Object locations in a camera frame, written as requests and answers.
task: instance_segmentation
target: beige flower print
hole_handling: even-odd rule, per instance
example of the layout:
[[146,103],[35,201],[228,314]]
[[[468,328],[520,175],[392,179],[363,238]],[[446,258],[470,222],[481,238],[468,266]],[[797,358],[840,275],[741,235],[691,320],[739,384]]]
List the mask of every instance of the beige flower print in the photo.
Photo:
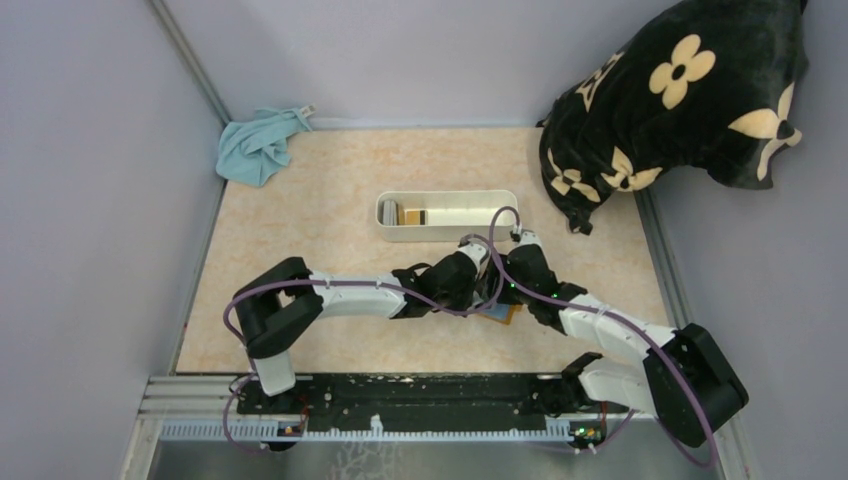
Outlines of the beige flower print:
[[595,93],[597,93],[601,82],[607,78],[612,67],[614,67],[623,56],[624,52],[614,53],[601,68],[595,70],[592,75],[589,75],[589,78],[581,83],[580,86],[577,87],[577,90],[575,90],[575,93],[583,95],[583,105],[586,107],[586,112],[592,108],[592,102],[595,101]]
[[643,170],[639,173],[633,172],[633,164],[627,155],[624,154],[618,147],[612,154],[612,168],[616,170],[615,175],[607,175],[602,173],[601,177],[619,192],[633,192],[641,190],[648,185],[654,183],[659,174],[662,172],[662,167]]
[[557,176],[553,180],[551,180],[551,186],[560,193],[560,195],[565,195],[572,188],[582,193],[584,197],[589,199],[591,202],[601,203],[601,196],[598,195],[598,191],[595,190],[591,185],[586,185],[582,183],[583,174],[580,173],[580,170],[575,170],[573,168],[569,168],[564,172],[554,163],[554,155],[550,149],[548,149],[548,161],[551,162],[551,167],[553,167],[554,172],[556,172]]
[[774,153],[784,145],[790,147],[798,145],[803,137],[799,130],[792,128],[786,121],[794,93],[795,84],[793,83],[780,95],[777,112],[770,108],[754,110],[737,118],[727,127],[751,138],[769,141],[760,153],[760,164],[757,166],[757,178],[760,180],[766,178],[769,161]]
[[663,96],[668,110],[680,105],[689,91],[689,84],[707,76],[715,66],[716,56],[710,50],[698,52],[701,37],[689,35],[681,40],[671,53],[671,62],[662,63],[651,74],[651,92]]

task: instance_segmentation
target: cable tie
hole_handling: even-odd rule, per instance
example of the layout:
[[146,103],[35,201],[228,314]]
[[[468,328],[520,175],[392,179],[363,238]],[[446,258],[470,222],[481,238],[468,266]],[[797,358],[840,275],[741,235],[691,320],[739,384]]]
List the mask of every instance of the cable tie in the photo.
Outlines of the cable tie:
[[606,316],[608,311],[610,311],[609,304],[602,303],[598,307],[598,311],[595,313],[595,323],[600,322],[604,318],[604,316]]

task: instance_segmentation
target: white gear rack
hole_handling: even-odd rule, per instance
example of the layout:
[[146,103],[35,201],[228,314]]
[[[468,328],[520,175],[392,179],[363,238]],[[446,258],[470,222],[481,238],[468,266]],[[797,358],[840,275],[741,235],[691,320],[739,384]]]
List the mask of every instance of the white gear rack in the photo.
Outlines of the white gear rack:
[[[307,431],[303,435],[279,433],[297,422],[280,420],[238,419],[229,422],[230,436],[243,442],[556,442],[574,441],[570,435],[571,422],[564,418],[546,418],[545,430],[495,432],[387,432],[379,415],[371,417],[371,430],[326,432]],[[167,441],[224,441],[224,427],[217,420],[166,420],[162,423],[160,440]]]

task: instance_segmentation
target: small box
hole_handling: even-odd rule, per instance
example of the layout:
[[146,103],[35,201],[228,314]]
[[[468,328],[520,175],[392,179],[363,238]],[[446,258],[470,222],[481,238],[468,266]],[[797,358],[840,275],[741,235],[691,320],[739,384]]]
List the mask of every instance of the small box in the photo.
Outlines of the small box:
[[501,325],[509,325],[512,323],[512,317],[521,310],[521,305],[504,305],[496,303],[488,310],[478,312],[477,315],[494,320]]
[[427,225],[427,210],[404,210],[401,225]]

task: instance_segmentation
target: beige marble floor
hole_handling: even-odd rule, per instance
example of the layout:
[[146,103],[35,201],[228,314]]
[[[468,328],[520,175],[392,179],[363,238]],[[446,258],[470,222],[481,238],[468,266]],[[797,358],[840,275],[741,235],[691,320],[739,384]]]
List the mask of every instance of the beige marble floor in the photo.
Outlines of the beige marble floor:
[[[264,187],[227,187],[177,370],[247,368],[222,310],[236,290],[286,257],[302,256],[324,272],[377,274],[433,263],[454,250],[448,243],[383,241],[373,210],[387,190],[511,190],[561,280],[667,325],[634,198],[614,195],[592,217],[590,237],[569,234],[541,184],[538,135],[513,128],[295,136],[291,165]],[[291,353],[299,372],[554,372],[588,349],[522,312],[510,326],[445,314],[320,320]]]

